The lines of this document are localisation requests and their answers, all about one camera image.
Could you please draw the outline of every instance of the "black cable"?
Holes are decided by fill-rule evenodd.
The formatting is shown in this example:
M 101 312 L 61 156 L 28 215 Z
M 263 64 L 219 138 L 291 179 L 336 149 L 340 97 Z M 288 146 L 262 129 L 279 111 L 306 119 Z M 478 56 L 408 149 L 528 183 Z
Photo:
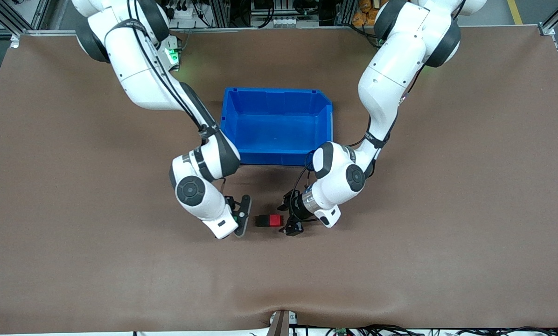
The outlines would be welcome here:
M 311 11 L 307 11 L 304 10 L 303 6 L 303 0 L 294 0 L 292 7 L 294 8 L 294 10 L 296 12 L 298 12 L 300 15 L 313 15 L 313 14 L 317 14 L 318 13 L 318 8 L 315 8 Z
M 202 23 L 204 23 L 207 27 L 213 28 L 213 26 L 211 26 L 211 24 L 204 18 L 205 13 L 202 10 L 202 3 L 200 3 L 200 8 L 198 8 L 198 6 L 196 6 L 196 1 L 192 0 L 192 5 L 194 6 L 194 10 L 196 11 L 196 15 L 200 21 L 202 21 Z
M 328 19 L 319 20 L 318 22 L 332 21 L 332 20 L 334 20 L 335 18 L 336 18 L 336 16 L 333 16 L 333 17 L 329 17 Z
M 355 32 L 357 32 L 358 34 L 362 35 L 362 36 L 370 36 L 372 38 L 377 38 L 377 36 L 375 34 L 371 34 L 371 33 L 367 33 L 366 31 L 364 31 L 363 29 L 360 29 L 354 25 L 352 25 L 351 23 L 341 23 L 339 26 L 344 26 L 344 27 L 350 27 L 352 28 Z
M 368 327 L 365 327 L 364 329 L 368 330 L 368 332 L 370 332 L 373 336 L 381 336 L 381 330 L 392 332 L 393 334 L 397 334 L 398 336 L 402 335 L 403 333 L 408 334 L 409 336 L 424 336 L 423 334 L 418 334 L 417 332 L 407 330 L 397 325 L 370 325 Z
M 296 183 L 293 185 L 292 194 L 291 194 L 291 196 L 289 197 L 289 214 L 290 214 L 290 215 L 293 215 L 294 217 L 296 217 L 296 219 L 298 219 L 298 221 L 300 221 L 300 223 L 307 223 L 307 222 L 316 222 L 316 221 L 318 221 L 317 218 L 314 218 L 314 219 L 302 219 L 302 218 L 298 217 L 298 215 L 296 215 L 296 213 L 294 213 L 294 211 L 293 211 L 293 205 L 292 205 L 293 197 L 296 196 L 296 188 L 298 187 L 298 183 L 300 183 L 300 180 L 302 179 L 302 176 L 304 175 L 304 172 L 305 172 L 306 170 L 310 171 L 310 170 L 313 169 L 312 166 L 311 166 L 312 160 L 311 160 L 310 162 L 307 162 L 307 158 L 308 158 L 308 156 L 309 156 L 310 154 L 314 154 L 314 151 L 309 151 L 309 152 L 306 154 L 306 156 L 304 157 L 304 169 L 302 170 L 302 172 L 300 172 L 300 175 L 298 176 L 298 179 L 296 179 Z
M 132 10 L 130 9 L 130 0 L 127 0 L 127 9 L 128 9 L 128 16 L 130 17 L 130 19 L 132 19 Z M 136 19 L 138 21 L 140 21 L 139 18 L 138 18 L 138 0 L 134 0 L 134 11 L 136 11 Z M 167 89 L 168 93 L 174 98 L 174 100 L 179 104 L 179 106 L 181 106 L 181 108 L 183 108 L 183 110 L 186 111 L 188 117 L 190 117 L 190 119 L 192 119 L 194 124 L 196 124 L 196 127 L 198 127 L 198 131 L 202 131 L 202 125 L 200 123 L 198 123 L 198 121 L 196 120 L 196 117 L 194 116 L 192 111 L 190 111 L 190 109 L 187 108 L 187 104 L 185 104 L 185 102 L 181 99 L 181 97 L 179 96 L 179 93 L 177 93 L 177 90 L 175 90 L 175 88 L 173 87 L 173 85 L 171 83 L 171 79 L 169 79 L 166 72 L 164 72 L 164 71 L 163 71 L 163 75 L 167 78 L 167 81 L 168 81 L 169 85 L 171 85 L 171 89 L 167 85 L 167 83 L 165 83 L 162 80 L 161 75 L 157 71 L 157 68 L 154 66 L 153 62 L 151 61 L 151 59 L 148 57 L 146 51 L 144 50 L 144 47 L 142 46 L 142 41 L 140 40 L 140 36 L 138 36 L 138 32 L 137 32 L 136 28 L 132 28 L 132 30 L 134 30 L 134 36 L 136 37 L 136 41 L 138 42 L 138 46 L 140 47 L 140 50 L 142 51 L 142 55 L 144 55 L 144 57 L 146 58 L 146 61 L 151 66 L 153 72 L 157 75 L 157 78 L 159 79 L 159 81 L 161 81 L 163 86 Z M 157 62 L 159 64 L 162 65 L 161 60 L 158 58 L 158 56 L 155 55 L 155 59 L 157 60 Z
M 462 0 L 462 2 L 460 3 L 460 6 L 458 7 L 458 12 L 455 13 L 455 16 L 453 17 L 453 20 L 457 19 L 458 16 L 460 16 L 460 13 L 462 13 L 462 9 L 464 9 L 464 5 L 465 5 L 466 0 Z
M 492 336 L 492 330 L 488 329 L 461 329 L 456 332 L 457 335 L 474 334 L 478 336 Z
M 368 124 L 366 126 L 366 131 L 368 132 L 368 130 L 370 129 L 370 115 L 368 116 Z M 365 136 L 362 137 L 362 139 L 356 141 L 355 143 L 352 143 L 351 145 L 348 145 L 349 147 L 353 147 L 353 146 L 357 146 L 360 145 L 360 143 L 362 143 L 362 141 L 364 141 Z
M 519 328 L 508 329 L 508 330 L 505 330 L 504 332 L 503 332 L 503 330 L 500 330 L 498 335 L 503 336 L 503 335 L 507 335 L 509 333 L 516 332 L 516 331 L 521 331 L 521 330 L 541 332 L 542 334 L 546 334 L 548 336 L 554 336 L 554 334 L 556 334 L 552 330 L 545 330 L 545 329 L 535 328 L 535 327 L 519 327 Z
M 244 23 L 245 26 L 252 28 L 251 22 L 249 23 L 249 22 L 245 21 L 244 4 L 246 4 L 246 0 L 241 0 L 240 5 L 238 7 L 238 12 L 240 13 L 240 19 L 242 20 L 242 22 Z M 262 25 L 257 26 L 256 28 L 260 29 L 260 28 L 266 27 L 266 25 L 271 23 L 271 21 L 273 20 L 273 15 L 275 15 L 275 5 L 274 4 L 271 8 L 269 8 L 265 21 L 263 21 Z
M 351 25 L 349 23 L 341 23 L 339 26 L 345 26 L 345 27 L 350 27 L 352 28 L 355 32 L 357 32 L 358 34 L 366 37 L 366 40 L 368 41 L 368 43 L 370 43 L 370 45 L 372 45 L 375 48 L 379 48 L 380 46 L 378 44 L 375 44 L 372 39 L 373 38 L 377 38 L 377 36 L 375 34 L 370 34 L 367 33 L 364 29 L 359 29 L 358 27 Z
M 422 69 L 424 69 L 424 66 L 426 64 L 422 64 L 422 66 L 420 67 L 420 70 L 418 70 L 418 72 L 416 72 L 416 76 L 414 77 L 414 80 L 412 81 L 412 84 L 410 85 L 410 88 L 407 89 L 407 92 L 405 93 L 405 96 L 407 96 L 408 93 L 410 93 L 414 87 L 414 84 L 416 83 L 416 81 L 418 80 L 418 77 L 420 77 L 420 72 L 422 72 Z

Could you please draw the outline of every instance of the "blue plastic bin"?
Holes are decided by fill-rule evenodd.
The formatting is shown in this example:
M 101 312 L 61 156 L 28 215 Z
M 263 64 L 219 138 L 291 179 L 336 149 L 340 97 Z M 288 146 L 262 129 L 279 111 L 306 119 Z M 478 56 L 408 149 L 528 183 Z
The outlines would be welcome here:
M 228 87 L 221 130 L 243 164 L 303 166 L 309 151 L 333 140 L 333 104 L 319 90 Z

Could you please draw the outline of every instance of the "brown table surface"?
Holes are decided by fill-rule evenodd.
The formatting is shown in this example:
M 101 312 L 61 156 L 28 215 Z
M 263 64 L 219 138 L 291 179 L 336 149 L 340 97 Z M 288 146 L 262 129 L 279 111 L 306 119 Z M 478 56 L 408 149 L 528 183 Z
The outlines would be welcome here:
M 74 37 L 23 37 L 0 72 L 0 333 L 323 326 L 558 326 L 558 55 L 535 26 L 463 28 L 402 104 L 336 227 L 222 241 L 186 213 L 182 112 L 133 105 Z M 215 117 L 225 87 L 322 90 L 335 140 L 366 127 L 373 55 L 351 30 L 195 34 L 179 77 Z M 273 212 L 300 171 L 243 166 L 226 194 Z

